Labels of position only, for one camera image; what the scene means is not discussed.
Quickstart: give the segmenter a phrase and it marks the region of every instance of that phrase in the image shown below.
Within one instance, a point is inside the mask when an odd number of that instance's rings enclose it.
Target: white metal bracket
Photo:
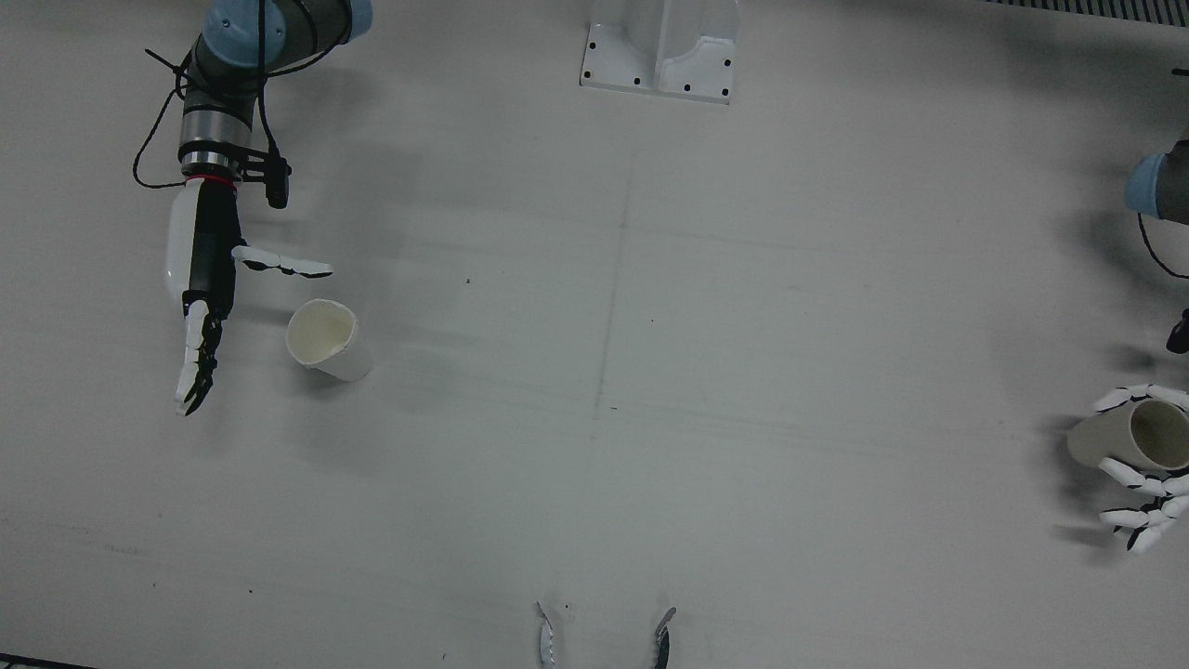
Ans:
[[[737,0],[596,0],[579,82],[729,103]]]

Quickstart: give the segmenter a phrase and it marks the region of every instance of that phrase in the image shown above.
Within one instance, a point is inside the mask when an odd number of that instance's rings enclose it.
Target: red ring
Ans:
[[[232,179],[229,179],[229,178],[224,178],[221,176],[215,176],[213,173],[195,173],[195,175],[190,175],[190,176],[185,177],[187,181],[190,181],[190,179],[194,179],[194,178],[201,178],[203,181],[209,178],[210,181],[214,181],[216,183],[222,183],[224,185],[229,185],[232,190],[235,190],[235,182],[232,181]]]

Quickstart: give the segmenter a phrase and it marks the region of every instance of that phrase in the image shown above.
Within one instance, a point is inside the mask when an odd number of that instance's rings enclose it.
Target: cup opening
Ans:
[[[1179,409],[1162,402],[1140,403],[1131,415],[1135,448],[1164,469],[1189,466],[1189,421]]]
[[[289,318],[285,345],[294,360],[304,366],[325,362],[351,343],[356,314],[331,299],[313,299]]]

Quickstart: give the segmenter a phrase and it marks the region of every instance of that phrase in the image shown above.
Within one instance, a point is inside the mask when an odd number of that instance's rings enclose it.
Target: paper cup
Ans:
[[[358,381],[371,372],[371,352],[359,341],[359,318],[333,299],[302,304],[289,318],[285,347],[304,368],[342,381]]]
[[[1069,431],[1069,455],[1097,467],[1105,457],[1147,471],[1189,467],[1189,417],[1160,400],[1122,405]]]

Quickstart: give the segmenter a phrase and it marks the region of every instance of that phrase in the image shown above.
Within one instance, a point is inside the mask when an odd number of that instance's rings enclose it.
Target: metal grate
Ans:
[[[1181,27],[1185,27],[1185,17],[1189,17],[1187,0],[987,0],[987,2]]]

